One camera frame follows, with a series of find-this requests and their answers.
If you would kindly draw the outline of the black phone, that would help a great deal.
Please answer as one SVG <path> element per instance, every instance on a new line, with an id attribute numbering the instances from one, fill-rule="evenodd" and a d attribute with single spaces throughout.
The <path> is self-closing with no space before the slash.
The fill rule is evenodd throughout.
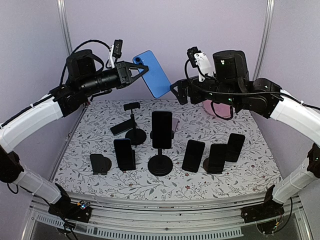
<path id="1" fill-rule="evenodd" d="M 182 169 L 188 172 L 197 173 L 200 167 L 202 156 L 205 150 L 205 143 L 196 140 L 188 140 Z"/>
<path id="2" fill-rule="evenodd" d="M 240 157 L 246 137 L 243 134 L 231 133 L 227 142 L 226 162 L 236 163 Z"/>
<path id="3" fill-rule="evenodd" d="M 211 144 L 206 170 L 208 173 L 220 174 L 223 172 L 227 149 L 228 147 L 226 143 Z"/>
<path id="4" fill-rule="evenodd" d="M 121 171 L 132 170 L 132 145 L 128 138 L 115 139 L 113 141 L 118 168 Z"/>
<path id="5" fill-rule="evenodd" d="M 133 128 L 133 121 L 131 119 L 123 121 L 110 128 L 111 133 L 114 136 L 127 132 Z"/>

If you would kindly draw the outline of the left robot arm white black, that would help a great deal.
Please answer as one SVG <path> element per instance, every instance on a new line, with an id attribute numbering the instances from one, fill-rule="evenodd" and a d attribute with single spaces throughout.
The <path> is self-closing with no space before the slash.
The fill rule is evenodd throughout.
<path id="1" fill-rule="evenodd" d="M 149 70 L 141 63 L 127 61 L 113 63 L 110 69 L 96 69 L 95 62 L 104 63 L 90 49 L 73 52 L 66 59 L 66 83 L 50 90 L 40 100 L 0 125 L 1 182 L 13 183 L 45 199 L 63 217 L 70 217 L 75 211 L 74 205 L 68 201 L 69 196 L 61 187 L 24 168 L 14 149 L 47 124 L 75 112 L 89 98 L 125 88 Z"/>

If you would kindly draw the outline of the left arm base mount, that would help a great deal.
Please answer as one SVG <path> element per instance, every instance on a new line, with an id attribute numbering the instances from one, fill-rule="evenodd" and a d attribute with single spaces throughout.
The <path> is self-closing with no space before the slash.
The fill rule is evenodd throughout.
<path id="1" fill-rule="evenodd" d="M 74 220 L 88 223 L 92 214 L 92 208 L 89 201 L 79 201 L 72 203 L 67 192 L 57 183 L 61 198 L 55 203 L 50 204 L 48 213 L 60 217 L 63 220 Z"/>

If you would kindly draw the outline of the teal green phone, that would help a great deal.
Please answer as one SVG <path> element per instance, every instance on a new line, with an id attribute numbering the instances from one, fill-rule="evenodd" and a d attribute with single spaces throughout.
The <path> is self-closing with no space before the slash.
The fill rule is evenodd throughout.
<path id="1" fill-rule="evenodd" d="M 170 149 L 172 147 L 172 113 L 153 111 L 151 114 L 152 147 Z"/>

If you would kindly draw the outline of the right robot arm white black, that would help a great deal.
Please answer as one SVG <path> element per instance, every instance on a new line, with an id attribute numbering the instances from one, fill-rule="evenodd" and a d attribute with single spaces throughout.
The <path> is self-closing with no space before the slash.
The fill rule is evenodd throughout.
<path id="1" fill-rule="evenodd" d="M 196 105 L 205 100 L 225 104 L 238 113 L 249 110 L 295 129 L 313 142 L 301 165 L 285 179 L 267 190 L 258 213 L 269 218 L 291 196 L 320 177 L 319 108 L 297 100 L 282 87 L 266 78 L 250 80 L 245 53 L 223 50 L 212 55 L 214 71 L 207 56 L 196 47 L 187 51 L 188 62 L 198 70 L 197 77 L 185 77 L 170 86 L 182 105 Z"/>

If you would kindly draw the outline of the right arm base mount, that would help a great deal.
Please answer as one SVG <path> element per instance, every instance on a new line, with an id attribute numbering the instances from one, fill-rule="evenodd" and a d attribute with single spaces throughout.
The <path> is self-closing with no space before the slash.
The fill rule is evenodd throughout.
<path id="1" fill-rule="evenodd" d="M 285 213 L 283 203 L 277 203 L 273 198 L 273 190 L 275 185 L 272 185 L 266 192 L 263 203 L 246 206 L 241 209 L 240 216 L 245 223 L 256 222 L 268 218 L 277 217 Z"/>

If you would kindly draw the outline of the blue phone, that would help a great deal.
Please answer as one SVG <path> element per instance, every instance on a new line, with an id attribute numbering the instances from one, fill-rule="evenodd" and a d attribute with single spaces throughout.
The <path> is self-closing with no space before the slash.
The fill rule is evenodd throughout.
<path id="1" fill-rule="evenodd" d="M 148 67 L 142 78 L 154 98 L 158 99 L 170 92 L 171 83 L 151 50 L 134 56 L 132 61 Z"/>

